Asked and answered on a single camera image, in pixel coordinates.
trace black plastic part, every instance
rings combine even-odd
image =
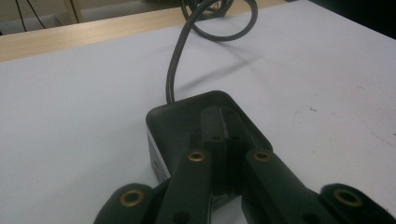
[[[246,158],[245,175],[250,195],[243,197],[249,203],[254,202],[251,200],[251,195],[254,195],[262,208],[257,211],[267,214],[270,223],[339,223],[276,154],[254,149],[247,153]],[[250,211],[247,215],[255,219],[260,216],[257,211]]]
[[[96,217],[94,224],[147,223],[155,191],[141,184],[129,184],[111,195]]]
[[[350,186],[343,184],[325,186],[319,198],[342,223],[396,223],[396,219],[384,208]]]
[[[241,194],[245,154],[254,144],[249,141],[238,113],[228,107],[211,106],[201,115],[204,149],[210,150],[214,161],[215,194]]]
[[[205,224],[210,222],[212,156],[209,151],[185,153],[171,179],[157,224]]]
[[[148,112],[148,146],[151,167],[160,183],[176,170],[180,156],[191,147],[191,138],[202,134],[201,113],[210,106],[224,106],[235,111],[243,123],[246,136],[254,147],[272,150],[270,142],[227,93],[211,91]],[[214,198],[217,208],[232,198]]]

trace black device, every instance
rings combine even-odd
[[[151,167],[159,183],[175,172],[180,157],[191,147],[191,137],[202,134],[201,113],[210,106],[224,106],[234,110],[244,123],[250,144],[272,151],[270,142],[227,93],[211,91],[193,96],[154,108],[146,117]],[[233,195],[226,194],[217,196],[213,200],[213,206],[217,208],[232,198]]]
[[[160,185],[118,189],[94,223],[207,224],[212,210],[242,196],[250,224],[396,224],[385,209],[350,186],[331,184],[320,194],[305,187],[227,93],[211,91],[175,102],[175,73],[190,29],[209,40],[230,41],[245,35],[257,18],[255,1],[245,0],[252,17],[242,32],[207,34],[194,23],[217,1],[194,2],[199,4],[183,27],[169,66],[168,104],[146,117],[151,166]]]

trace white table surface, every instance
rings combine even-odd
[[[0,223],[92,223],[117,188],[157,185],[145,116],[180,29],[0,63]],[[396,216],[395,86],[395,40],[302,0],[234,42],[191,35],[176,97],[228,92],[307,187],[348,184]],[[246,223],[239,206],[213,223]]]

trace power cord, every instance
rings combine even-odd
[[[201,4],[196,4],[195,6],[197,6],[197,7],[191,8],[191,9],[193,9],[193,12],[190,14],[190,16],[187,13],[187,5],[186,5],[185,0],[181,1],[182,11],[183,11],[183,15],[186,18],[186,23],[184,24],[183,29],[181,30],[180,36],[178,38],[178,41],[175,46],[175,50],[173,52],[172,59],[171,59],[171,62],[169,64],[169,68],[168,68],[168,74],[166,77],[166,90],[165,90],[166,102],[168,104],[172,104],[175,102],[174,85],[175,85],[175,75],[176,75],[177,65],[178,65],[178,62],[181,57],[181,52],[183,51],[183,48],[187,41],[187,38],[189,37],[189,33],[190,33],[191,29],[193,29],[199,36],[201,36],[205,39],[215,41],[215,42],[225,42],[225,41],[232,41],[232,40],[238,39],[238,38],[246,35],[251,30],[251,28],[253,28],[254,24],[256,23],[257,16],[259,14],[256,1],[255,0],[244,0],[250,6],[251,17],[250,17],[249,23],[242,31],[240,31],[239,33],[234,34],[234,35],[226,35],[226,36],[211,35],[211,34],[208,34],[204,31],[202,31],[195,25],[195,22],[202,19],[202,14],[209,7],[216,4],[218,1],[219,0],[205,0]],[[224,16],[226,13],[226,10],[223,12],[224,13],[223,15],[218,14],[217,17]]]
[[[29,4],[29,7],[30,7],[30,9],[32,9],[33,13],[35,13],[35,8],[32,6],[32,4],[30,3],[30,1],[29,1],[29,0],[26,0],[26,2]],[[21,13],[20,4],[19,4],[18,0],[15,0],[15,3],[17,4],[18,12],[20,13],[20,18],[21,18],[23,30],[24,30],[24,32],[26,32],[26,31],[27,31],[27,30],[26,30],[26,25],[25,25],[24,20],[23,20],[23,16],[22,16],[22,13]],[[40,20],[40,18],[38,17],[37,13],[35,13],[35,17],[37,18],[38,22],[40,22],[40,24],[41,24],[41,26],[43,27],[43,29],[46,29],[46,27],[44,26],[43,22],[42,22],[42,21]]]

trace screw hole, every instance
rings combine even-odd
[[[203,161],[205,158],[205,154],[202,152],[192,152],[189,154],[190,161]]]
[[[259,151],[254,153],[254,159],[257,161],[269,161],[271,160],[271,155],[268,152]]]
[[[140,204],[144,199],[144,192],[140,189],[131,189],[120,197],[120,203],[125,207],[132,207]]]
[[[363,204],[359,195],[347,189],[336,189],[334,196],[339,202],[351,207],[359,207]]]

